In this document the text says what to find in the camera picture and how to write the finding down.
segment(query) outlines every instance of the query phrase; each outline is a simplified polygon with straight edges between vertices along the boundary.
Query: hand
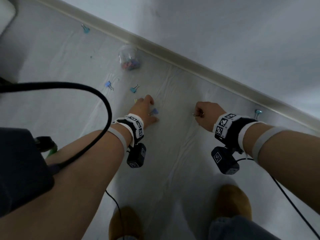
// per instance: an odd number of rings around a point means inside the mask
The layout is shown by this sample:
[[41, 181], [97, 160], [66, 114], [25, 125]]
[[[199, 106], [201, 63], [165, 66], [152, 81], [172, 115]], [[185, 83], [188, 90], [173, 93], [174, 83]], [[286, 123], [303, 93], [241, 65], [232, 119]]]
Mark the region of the hand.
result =
[[197, 102], [194, 110], [195, 120], [209, 132], [214, 129], [218, 118], [226, 113], [219, 104], [211, 102]]
[[144, 99], [139, 98], [129, 111], [130, 114], [137, 115], [143, 120], [143, 129], [159, 121], [157, 117], [149, 116], [150, 104], [154, 105], [155, 102], [150, 95], [147, 95]]

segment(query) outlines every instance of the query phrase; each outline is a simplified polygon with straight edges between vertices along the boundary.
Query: forearm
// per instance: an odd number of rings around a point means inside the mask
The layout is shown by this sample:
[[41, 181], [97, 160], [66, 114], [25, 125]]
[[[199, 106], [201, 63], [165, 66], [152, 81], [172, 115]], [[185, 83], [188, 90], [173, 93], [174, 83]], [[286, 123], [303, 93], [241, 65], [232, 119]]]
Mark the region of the forearm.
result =
[[[270, 125], [252, 125], [243, 139], [245, 151], [252, 156], [257, 139]], [[320, 213], [320, 138], [296, 131], [282, 131], [261, 148], [258, 162], [268, 173], [298, 198]]]
[[[122, 125], [112, 125], [131, 141]], [[88, 145], [100, 131], [94, 131], [65, 146], [47, 163], [67, 160]], [[54, 176], [52, 190], [0, 220], [4, 239], [81, 239], [94, 217], [103, 193], [124, 156], [123, 145], [107, 132], [77, 161]]]

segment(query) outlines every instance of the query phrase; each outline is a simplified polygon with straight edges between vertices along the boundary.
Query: shoe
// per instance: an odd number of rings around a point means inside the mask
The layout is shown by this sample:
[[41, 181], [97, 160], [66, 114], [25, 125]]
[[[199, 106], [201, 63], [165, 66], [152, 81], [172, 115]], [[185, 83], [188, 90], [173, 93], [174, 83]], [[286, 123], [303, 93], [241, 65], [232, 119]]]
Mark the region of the shoe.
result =
[[252, 220], [251, 205], [246, 194], [237, 186], [223, 185], [213, 207], [213, 219], [218, 217], [244, 216]]
[[117, 210], [110, 220], [109, 240], [117, 240], [124, 235], [143, 240], [142, 223], [135, 211], [130, 206], [125, 206], [120, 210], [124, 230], [122, 228], [119, 211]]

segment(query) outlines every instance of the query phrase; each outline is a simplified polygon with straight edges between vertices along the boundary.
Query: clear plastic container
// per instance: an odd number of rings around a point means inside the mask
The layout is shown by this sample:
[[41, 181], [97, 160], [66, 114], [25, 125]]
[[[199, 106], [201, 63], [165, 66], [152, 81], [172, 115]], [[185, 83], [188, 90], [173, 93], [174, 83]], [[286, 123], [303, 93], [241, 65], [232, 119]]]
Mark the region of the clear plastic container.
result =
[[138, 49], [131, 44], [124, 45], [119, 51], [119, 61], [121, 67], [125, 70], [133, 70], [140, 67], [140, 62], [137, 59]]

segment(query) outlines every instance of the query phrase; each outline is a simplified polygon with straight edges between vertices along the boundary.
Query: floor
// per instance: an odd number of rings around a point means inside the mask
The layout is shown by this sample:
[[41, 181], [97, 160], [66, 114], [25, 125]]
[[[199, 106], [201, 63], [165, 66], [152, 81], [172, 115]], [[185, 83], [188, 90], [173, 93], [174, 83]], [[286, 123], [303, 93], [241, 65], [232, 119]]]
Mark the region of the floor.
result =
[[[108, 99], [113, 119], [127, 114], [134, 99], [150, 94], [160, 122], [145, 132], [142, 168], [123, 161], [108, 186], [120, 206], [141, 217], [145, 239], [206, 239], [214, 197], [225, 183], [236, 183], [249, 197], [253, 220], [279, 238], [316, 239], [268, 173], [242, 161], [234, 176], [222, 175], [210, 155], [221, 145], [192, 116], [197, 101], [219, 103], [226, 111], [254, 115], [272, 125], [316, 135], [232, 92], [139, 52], [139, 70], [126, 72], [118, 62], [122, 41], [98, 30], [85, 34], [81, 23], [33, 0], [19, 0], [18, 16], [0, 37], [0, 76], [16, 82], [69, 81], [92, 86]], [[114, 91], [104, 84], [110, 81]], [[130, 87], [139, 84], [134, 94]], [[51, 90], [0, 96], [0, 126], [27, 128], [34, 137], [49, 135], [58, 147], [107, 121], [104, 105], [82, 91]], [[320, 216], [288, 193], [320, 232]], [[83, 240], [108, 239], [115, 203], [105, 195]]]

